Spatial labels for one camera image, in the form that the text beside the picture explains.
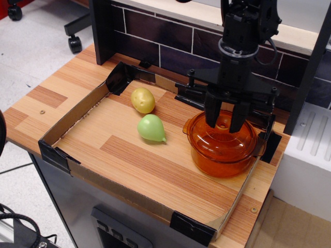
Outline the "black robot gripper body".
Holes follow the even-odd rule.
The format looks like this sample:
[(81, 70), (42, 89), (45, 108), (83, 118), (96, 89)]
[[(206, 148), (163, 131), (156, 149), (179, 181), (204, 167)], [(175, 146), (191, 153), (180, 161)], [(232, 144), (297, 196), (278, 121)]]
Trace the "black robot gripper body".
[(271, 114), (279, 90), (251, 72), (253, 57), (221, 58), (221, 64), (214, 68), (194, 68), (187, 71), (186, 85), (180, 86), (180, 100), (204, 110), (205, 95), (209, 91), (221, 98), (221, 109), (226, 103), (234, 105), (240, 100), (250, 100), (254, 110)]

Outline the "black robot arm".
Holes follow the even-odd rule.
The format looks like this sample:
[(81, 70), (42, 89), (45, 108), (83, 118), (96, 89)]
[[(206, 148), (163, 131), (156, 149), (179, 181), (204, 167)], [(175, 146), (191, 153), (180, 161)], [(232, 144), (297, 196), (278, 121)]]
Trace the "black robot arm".
[(277, 1), (221, 1), (223, 36), (218, 42), (220, 65), (215, 69), (190, 69), (187, 91), (195, 80), (206, 83), (204, 113), (206, 123), (214, 128), (223, 103), (234, 106), (229, 131), (238, 132), (253, 111), (271, 114), (277, 87), (259, 80), (251, 72), (258, 60), (259, 46), (278, 34), (282, 22)]

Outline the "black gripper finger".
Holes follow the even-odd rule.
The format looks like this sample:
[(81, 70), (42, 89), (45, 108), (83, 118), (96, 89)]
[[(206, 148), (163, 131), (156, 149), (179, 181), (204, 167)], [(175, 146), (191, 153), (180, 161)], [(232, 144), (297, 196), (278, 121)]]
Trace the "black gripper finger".
[(253, 110), (254, 104), (250, 100), (240, 100), (238, 103), (235, 103), (232, 112), (230, 133), (239, 132)]
[(220, 115), (222, 101), (217, 95), (207, 92), (204, 100), (205, 121), (211, 127), (216, 126), (217, 119)]

